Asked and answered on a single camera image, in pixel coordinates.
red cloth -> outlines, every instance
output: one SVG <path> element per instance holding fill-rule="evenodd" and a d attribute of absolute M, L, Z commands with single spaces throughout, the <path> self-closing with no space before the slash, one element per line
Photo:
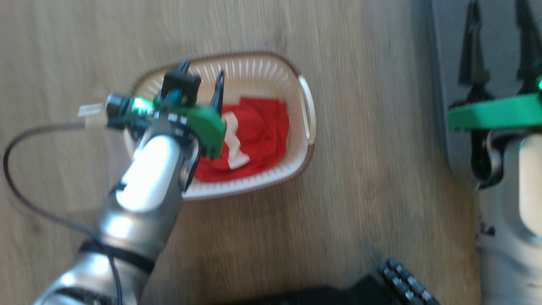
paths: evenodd
<path fill-rule="evenodd" d="M 290 128 L 286 103 L 241 97 L 238 105 L 224 105 L 222 113 L 228 125 L 220 158 L 202 157 L 196 168 L 197 179 L 203 182 L 239 179 L 261 173 L 281 161 Z"/>

green light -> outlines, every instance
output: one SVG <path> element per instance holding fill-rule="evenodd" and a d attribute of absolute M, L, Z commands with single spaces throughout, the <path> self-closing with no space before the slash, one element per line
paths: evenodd
<path fill-rule="evenodd" d="M 151 101 L 148 101 L 144 98 L 136 97 L 132 103 L 132 111 L 137 113 L 147 113 L 150 114 L 154 111 L 154 106 Z"/>

laundry basket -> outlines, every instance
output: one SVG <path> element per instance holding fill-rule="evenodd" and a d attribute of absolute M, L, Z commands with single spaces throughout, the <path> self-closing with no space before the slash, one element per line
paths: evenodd
<path fill-rule="evenodd" d="M 208 183 L 194 179 L 184 199 L 203 200 L 246 193 L 301 174 L 312 158 L 316 138 L 314 104 L 305 78 L 284 58 L 269 52 L 204 56 L 190 60 L 189 73 L 202 78 L 198 103 L 209 103 L 216 77 L 220 70 L 224 70 L 224 104 L 237 104 L 240 96 L 283 100 L 287 105 L 290 131 L 286 154 L 275 167 L 254 176 L 225 182 Z M 134 84 L 130 95 L 152 100 L 161 89 L 164 74 L 179 64 L 172 63 L 145 74 Z M 125 140 L 128 149 L 133 150 L 134 143 L 129 137 Z"/>

black cable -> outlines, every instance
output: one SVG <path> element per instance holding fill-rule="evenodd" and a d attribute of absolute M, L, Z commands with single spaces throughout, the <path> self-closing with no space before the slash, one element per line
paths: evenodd
<path fill-rule="evenodd" d="M 9 143 L 8 147 L 4 151 L 4 177 L 5 177 L 6 182 L 8 183 L 9 189 L 13 192 L 15 197 L 19 199 L 19 202 L 22 203 L 22 205 L 25 206 L 27 209 L 29 209 L 30 211 L 34 212 L 35 214 L 41 217 L 49 219 L 50 221 L 53 221 L 64 227 L 70 228 L 74 231 L 81 232 L 87 235 L 94 242 L 96 242 L 97 244 L 103 247 L 104 244 L 102 243 L 100 236 L 96 232 L 88 228 L 85 228 L 84 226 L 81 226 L 80 224 L 77 224 L 73 221 L 70 221 L 58 215 L 55 215 L 51 212 L 48 212 L 45 209 L 42 209 L 36 206 L 29 199 L 27 199 L 21 193 L 21 191 L 15 186 L 15 183 L 13 182 L 13 178 L 11 177 L 10 170 L 9 170 L 9 156 L 11 154 L 11 151 L 13 150 L 13 148 L 15 148 L 17 144 L 19 144 L 23 140 L 32 136 L 46 134 L 49 132 L 81 130 L 84 128 L 85 128 L 84 123 L 52 124 L 52 125 L 32 128 L 20 133 Z M 106 253 L 107 253 L 107 258 L 109 260 L 109 265 L 111 266 L 111 270 L 113 271 L 113 277 L 114 277 L 115 285 L 117 289 L 117 304 L 122 305 L 122 288 L 120 285 L 119 271 L 117 270 L 117 267 L 115 266 L 115 261 L 113 260 L 113 256 L 108 251 L 106 251 Z"/>

black strap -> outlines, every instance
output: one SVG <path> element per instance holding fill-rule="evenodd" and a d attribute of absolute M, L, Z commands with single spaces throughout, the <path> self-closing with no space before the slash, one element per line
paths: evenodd
<path fill-rule="evenodd" d="M 83 242 L 79 248 L 79 252 L 99 253 L 103 255 L 110 254 L 114 258 L 124 260 L 126 263 L 130 263 L 140 268 L 147 274 L 151 274 L 152 270 L 154 269 L 154 262 L 146 257 L 132 251 L 127 251 L 108 245 L 100 245 L 90 240 Z"/>

